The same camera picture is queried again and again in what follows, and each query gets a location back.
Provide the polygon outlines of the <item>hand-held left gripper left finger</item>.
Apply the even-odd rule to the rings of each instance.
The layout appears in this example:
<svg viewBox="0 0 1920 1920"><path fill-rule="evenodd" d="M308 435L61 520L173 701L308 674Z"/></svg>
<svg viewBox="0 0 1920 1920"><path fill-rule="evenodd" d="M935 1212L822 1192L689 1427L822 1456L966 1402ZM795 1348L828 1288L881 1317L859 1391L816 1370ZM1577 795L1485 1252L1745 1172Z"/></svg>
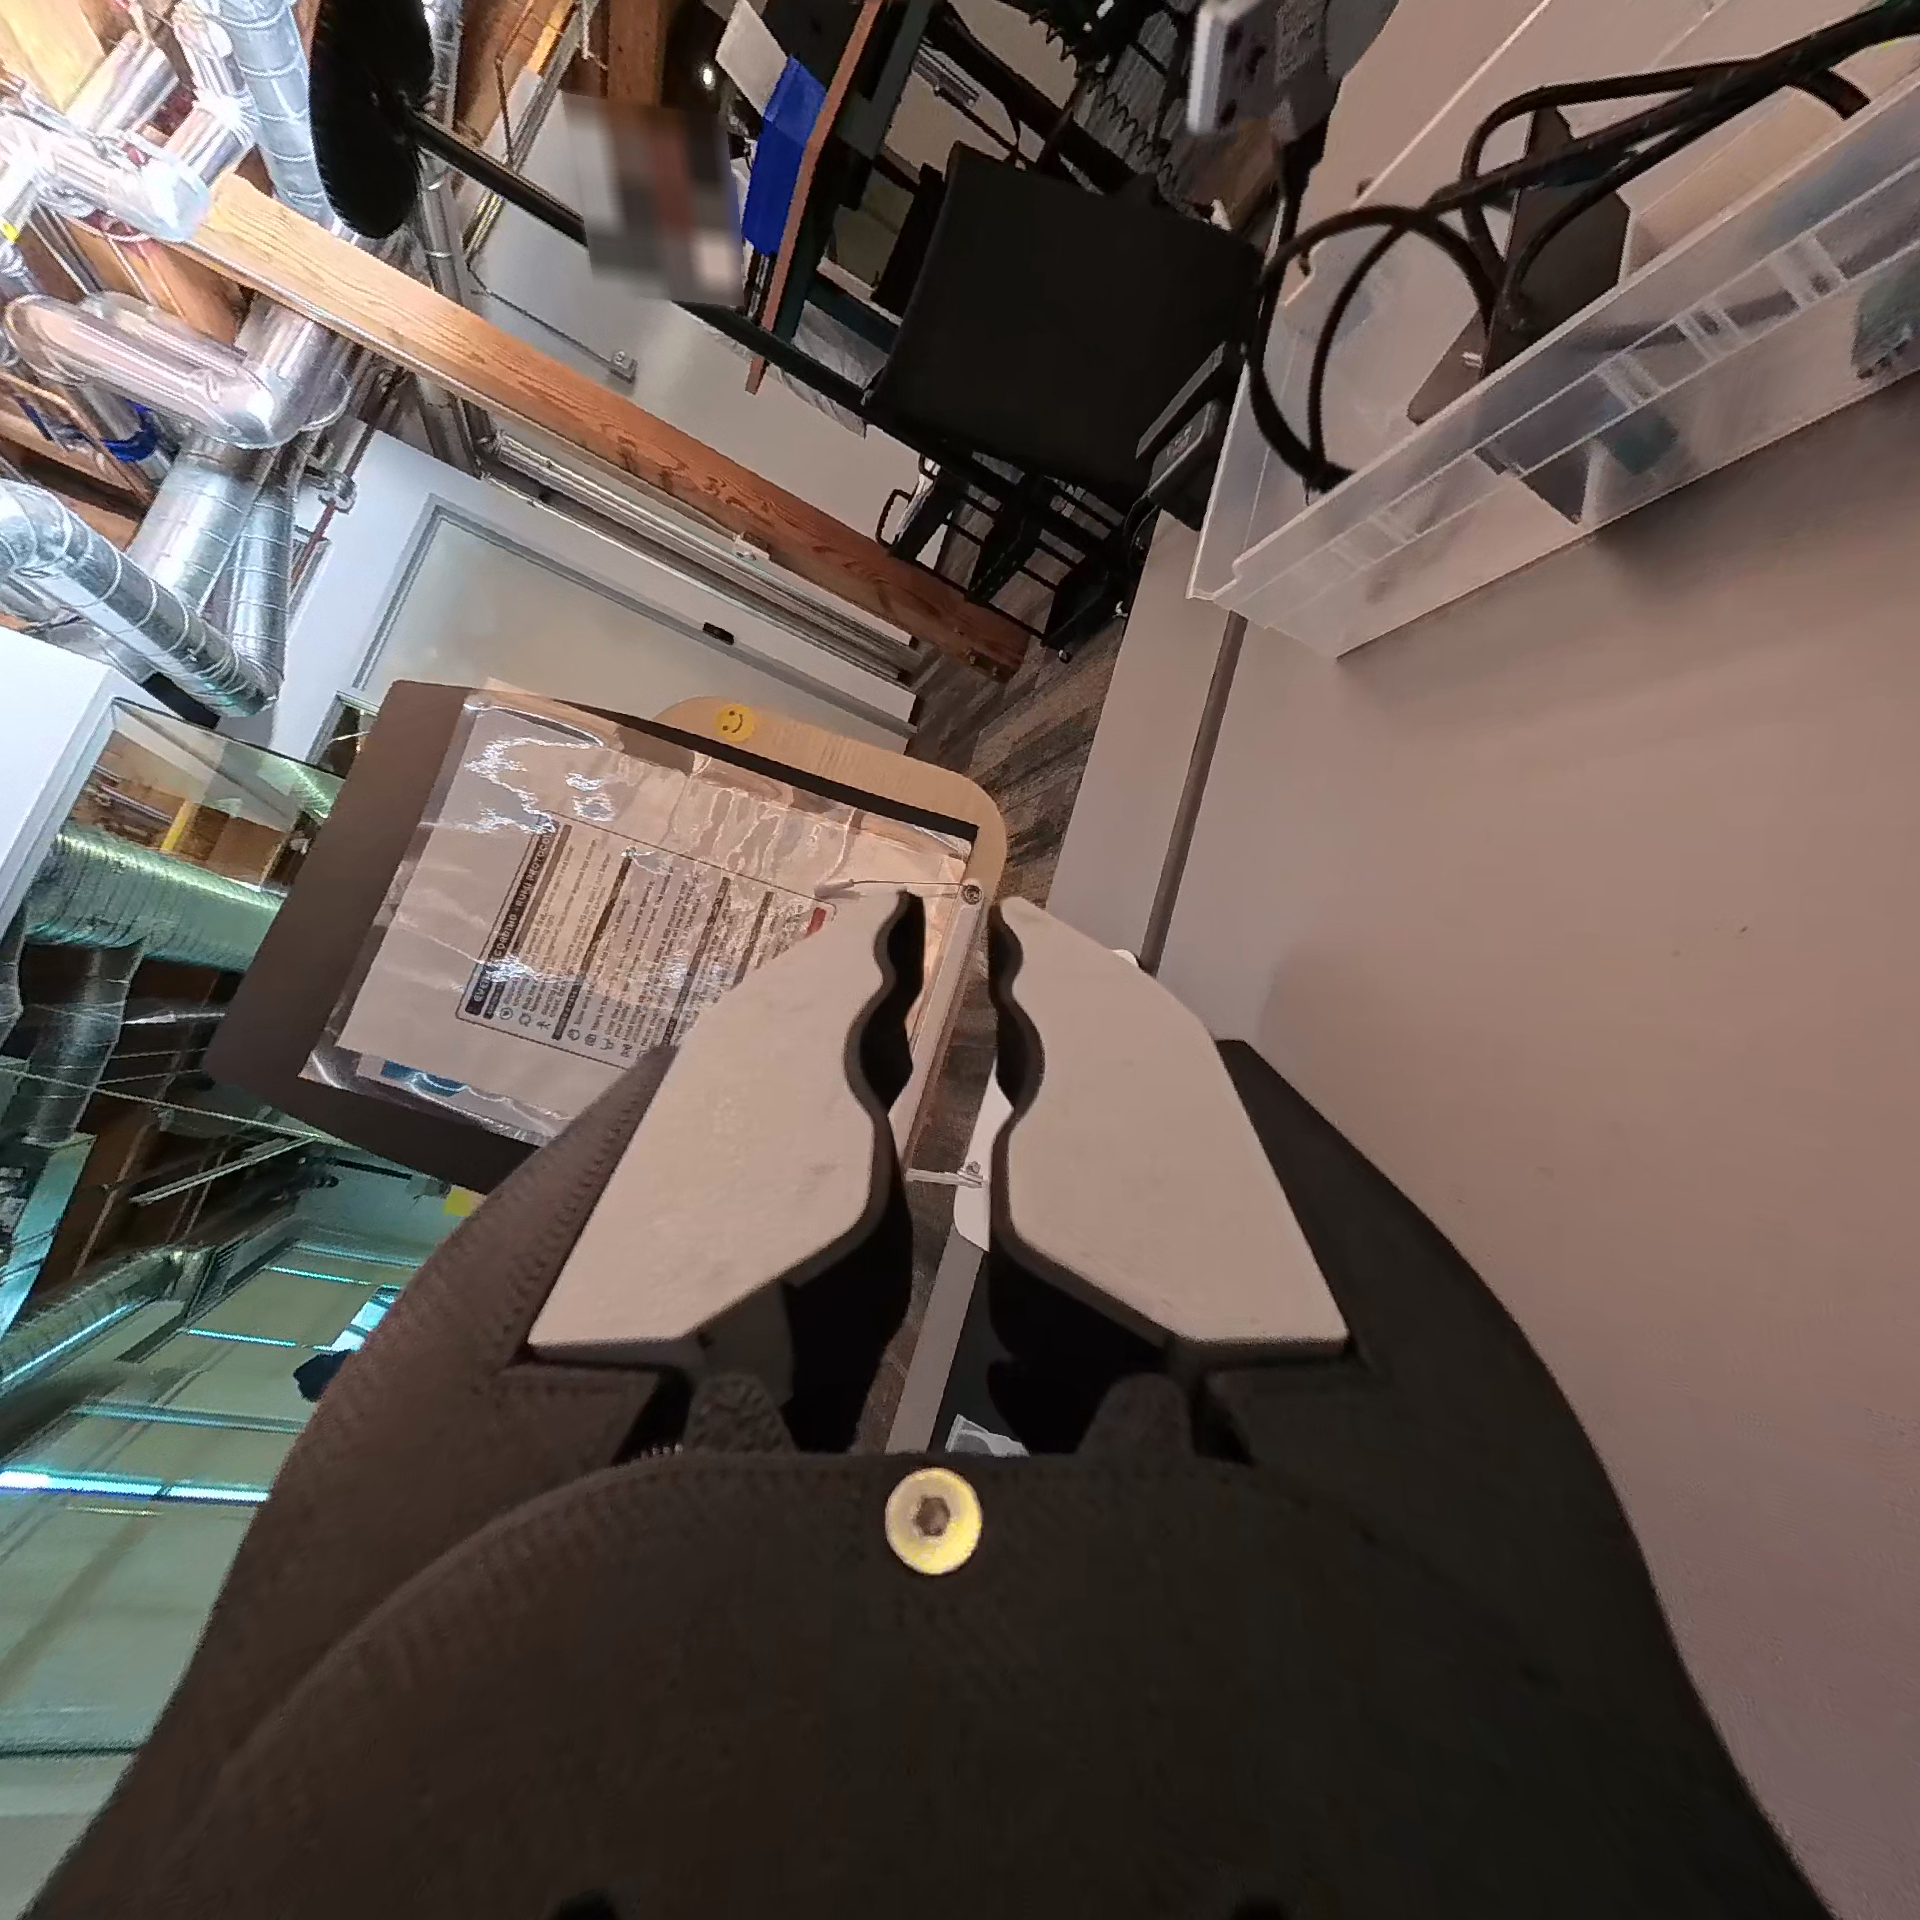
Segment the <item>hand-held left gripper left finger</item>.
<svg viewBox="0 0 1920 1920"><path fill-rule="evenodd" d="M536 1357L798 1357L803 1290L864 1249L896 1186L925 914L843 900L704 1011L566 1256Z"/></svg>

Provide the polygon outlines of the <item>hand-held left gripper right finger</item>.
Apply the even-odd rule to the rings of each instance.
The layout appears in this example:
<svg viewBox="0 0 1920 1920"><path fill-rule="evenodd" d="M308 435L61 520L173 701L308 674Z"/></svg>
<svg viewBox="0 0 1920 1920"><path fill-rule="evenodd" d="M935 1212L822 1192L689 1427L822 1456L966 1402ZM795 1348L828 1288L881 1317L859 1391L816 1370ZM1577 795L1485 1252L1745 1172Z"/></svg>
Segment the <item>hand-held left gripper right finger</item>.
<svg viewBox="0 0 1920 1920"><path fill-rule="evenodd" d="M1287 1363L1348 1323L1201 1021L1116 949L992 913L996 1280L1172 1363Z"/></svg>

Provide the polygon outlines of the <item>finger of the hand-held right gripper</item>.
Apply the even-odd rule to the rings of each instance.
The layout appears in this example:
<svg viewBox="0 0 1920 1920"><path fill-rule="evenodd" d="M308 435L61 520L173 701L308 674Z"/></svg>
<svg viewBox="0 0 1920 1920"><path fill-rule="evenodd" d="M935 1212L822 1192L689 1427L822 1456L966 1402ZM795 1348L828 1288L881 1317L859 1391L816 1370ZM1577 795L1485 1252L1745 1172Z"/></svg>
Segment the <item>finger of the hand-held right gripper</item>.
<svg viewBox="0 0 1920 1920"><path fill-rule="evenodd" d="M1275 2L1205 2L1191 18L1184 125L1212 137L1263 122L1278 98Z"/></svg>

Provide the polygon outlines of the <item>clear plastic storage bin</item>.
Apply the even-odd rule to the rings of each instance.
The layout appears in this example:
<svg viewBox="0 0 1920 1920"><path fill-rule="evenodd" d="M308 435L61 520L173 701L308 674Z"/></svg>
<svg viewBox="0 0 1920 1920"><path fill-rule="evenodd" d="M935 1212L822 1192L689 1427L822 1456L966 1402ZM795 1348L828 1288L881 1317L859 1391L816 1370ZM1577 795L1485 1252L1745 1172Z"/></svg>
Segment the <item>clear plastic storage bin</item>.
<svg viewBox="0 0 1920 1920"><path fill-rule="evenodd" d="M1351 328L1366 458L1321 496L1245 401L1191 594L1343 656L1916 373L1916 58L1855 120L1781 107L1627 226L1615 287L1427 424L1469 315L1437 264L1380 267Z"/></svg>

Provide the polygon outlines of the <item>printed instruction sheet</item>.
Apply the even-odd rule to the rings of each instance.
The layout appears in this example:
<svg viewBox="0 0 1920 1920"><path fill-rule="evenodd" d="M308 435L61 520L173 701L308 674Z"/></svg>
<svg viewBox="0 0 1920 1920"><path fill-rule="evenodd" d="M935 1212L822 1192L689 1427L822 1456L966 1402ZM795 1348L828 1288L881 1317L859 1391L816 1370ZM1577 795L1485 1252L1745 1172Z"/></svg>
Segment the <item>printed instruction sheet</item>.
<svg viewBox="0 0 1920 1920"><path fill-rule="evenodd" d="M891 891L925 907L912 1053L968 851L961 825L471 689L302 1077L540 1145L837 906Z"/></svg>

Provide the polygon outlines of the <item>black fabric chair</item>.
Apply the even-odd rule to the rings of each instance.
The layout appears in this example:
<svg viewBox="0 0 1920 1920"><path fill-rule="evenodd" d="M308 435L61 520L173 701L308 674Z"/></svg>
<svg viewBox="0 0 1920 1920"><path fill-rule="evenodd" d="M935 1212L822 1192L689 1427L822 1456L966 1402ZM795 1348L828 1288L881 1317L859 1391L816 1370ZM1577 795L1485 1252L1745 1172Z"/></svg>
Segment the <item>black fabric chair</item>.
<svg viewBox="0 0 1920 1920"><path fill-rule="evenodd" d="M1046 589L1046 649L1072 656L1128 609L1143 546L1193 458L1153 459L1206 409L1206 377L1253 319L1259 252L1167 205L955 146L918 275L865 417L921 458L879 514L888 546L957 555L951 584L996 612Z"/></svg>

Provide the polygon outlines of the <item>black power adapter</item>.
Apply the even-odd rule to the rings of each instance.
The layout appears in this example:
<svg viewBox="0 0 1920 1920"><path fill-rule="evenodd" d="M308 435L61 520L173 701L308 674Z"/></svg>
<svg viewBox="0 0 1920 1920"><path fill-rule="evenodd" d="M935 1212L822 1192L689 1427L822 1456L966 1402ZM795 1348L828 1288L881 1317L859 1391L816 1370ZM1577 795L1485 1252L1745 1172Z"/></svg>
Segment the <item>black power adapter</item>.
<svg viewBox="0 0 1920 1920"><path fill-rule="evenodd" d="M1240 384L1240 348L1213 348L1143 433L1143 504L1200 533Z"/></svg>

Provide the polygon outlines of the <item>grey metal table leg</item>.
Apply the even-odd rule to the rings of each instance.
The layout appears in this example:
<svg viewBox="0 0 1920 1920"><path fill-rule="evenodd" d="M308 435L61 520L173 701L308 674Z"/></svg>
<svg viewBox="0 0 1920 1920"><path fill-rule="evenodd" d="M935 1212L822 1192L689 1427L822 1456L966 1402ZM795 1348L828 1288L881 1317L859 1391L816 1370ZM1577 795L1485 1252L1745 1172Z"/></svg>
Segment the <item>grey metal table leg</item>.
<svg viewBox="0 0 1920 1920"><path fill-rule="evenodd" d="M1244 637L1245 618L1238 612L1229 612L1219 637L1206 695L1198 714L1195 733L1191 740L1184 781L1167 825L1167 841L1158 864L1156 889L1150 900L1140 945L1136 951L1140 971L1150 977L1156 977L1161 971L1169 925L1184 887L1184 873L1193 848L1198 817L1201 811L1205 795L1208 789L1215 744L1225 725L1227 707L1232 700L1232 687L1236 682Z"/></svg>

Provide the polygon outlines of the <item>black divider plate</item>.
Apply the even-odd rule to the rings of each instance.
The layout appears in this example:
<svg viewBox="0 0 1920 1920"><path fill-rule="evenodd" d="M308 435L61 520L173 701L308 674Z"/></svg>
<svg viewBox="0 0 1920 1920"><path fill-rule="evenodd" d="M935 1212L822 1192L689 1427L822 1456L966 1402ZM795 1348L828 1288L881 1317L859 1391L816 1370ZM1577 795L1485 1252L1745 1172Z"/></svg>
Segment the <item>black divider plate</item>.
<svg viewBox="0 0 1920 1920"><path fill-rule="evenodd" d="M1488 345L1483 328L1469 321L1433 365L1407 403L1413 426L1447 409L1485 370L1499 370L1615 287L1629 205L1611 193L1582 209L1577 201L1584 193L1584 186L1536 186L1518 194L1504 249L1521 252L1537 233L1545 233L1548 244L1511 297L1495 341Z"/></svg>

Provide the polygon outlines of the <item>blue board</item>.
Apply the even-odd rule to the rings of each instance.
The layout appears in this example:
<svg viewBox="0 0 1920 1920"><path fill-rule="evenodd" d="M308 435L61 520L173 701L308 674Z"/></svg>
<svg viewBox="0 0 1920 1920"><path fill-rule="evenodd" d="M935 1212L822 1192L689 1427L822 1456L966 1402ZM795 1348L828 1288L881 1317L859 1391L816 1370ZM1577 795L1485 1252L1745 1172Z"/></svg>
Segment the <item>blue board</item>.
<svg viewBox="0 0 1920 1920"><path fill-rule="evenodd" d="M820 123L824 96L828 84L799 60L788 58L768 106L759 107L759 140L741 211L741 233L744 244L760 257L782 252L785 219L799 188L799 167Z"/></svg>

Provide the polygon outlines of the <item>black sign board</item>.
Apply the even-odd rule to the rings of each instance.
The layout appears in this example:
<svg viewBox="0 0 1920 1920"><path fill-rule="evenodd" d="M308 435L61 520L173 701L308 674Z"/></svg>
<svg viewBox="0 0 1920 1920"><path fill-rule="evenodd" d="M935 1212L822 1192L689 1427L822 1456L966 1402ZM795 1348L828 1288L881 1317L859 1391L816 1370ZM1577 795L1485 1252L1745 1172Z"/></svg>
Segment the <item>black sign board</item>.
<svg viewBox="0 0 1920 1920"><path fill-rule="evenodd" d="M225 1009L205 1072L344 1141L358 1155L491 1193L533 1155L527 1144L494 1136L457 1116L424 1112L412 1119L379 1093L302 1077L427 811L465 697L469 689L408 680L389 690L293 891ZM629 747L643 736L657 736L680 749L784 780L782 767L750 757L735 744L704 749L689 733L670 731L655 721L599 707L587 707L587 714L611 725ZM879 801L847 784L814 784L804 777L788 781L839 801ZM965 823L918 807L879 802L905 810L921 825L961 825L971 833Z"/></svg>

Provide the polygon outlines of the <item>wooden ceiling beam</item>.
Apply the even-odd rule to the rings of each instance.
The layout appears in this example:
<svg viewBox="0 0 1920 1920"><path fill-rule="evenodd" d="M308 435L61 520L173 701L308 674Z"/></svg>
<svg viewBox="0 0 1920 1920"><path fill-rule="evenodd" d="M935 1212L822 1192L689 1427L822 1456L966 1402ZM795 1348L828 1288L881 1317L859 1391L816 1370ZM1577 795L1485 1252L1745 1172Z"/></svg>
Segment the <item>wooden ceiling beam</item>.
<svg viewBox="0 0 1920 1920"><path fill-rule="evenodd" d="M612 396L245 179L212 188L208 215L176 252L495 418L657 491L717 533L743 537L795 584L981 674L1007 682L1027 658L1030 635L1007 615L971 603L935 572Z"/></svg>

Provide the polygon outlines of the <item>black fuzzy disc on rod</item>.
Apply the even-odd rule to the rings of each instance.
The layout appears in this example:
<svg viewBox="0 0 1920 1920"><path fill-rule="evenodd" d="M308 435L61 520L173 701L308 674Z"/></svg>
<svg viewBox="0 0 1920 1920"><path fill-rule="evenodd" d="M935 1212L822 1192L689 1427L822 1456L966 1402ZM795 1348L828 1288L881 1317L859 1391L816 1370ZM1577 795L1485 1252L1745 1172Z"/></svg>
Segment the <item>black fuzzy disc on rod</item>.
<svg viewBox="0 0 1920 1920"><path fill-rule="evenodd" d="M583 217L429 109L437 39L423 2L319 2L308 51L308 125L331 213L381 242L407 226L423 165L438 160L568 242Z"/></svg>

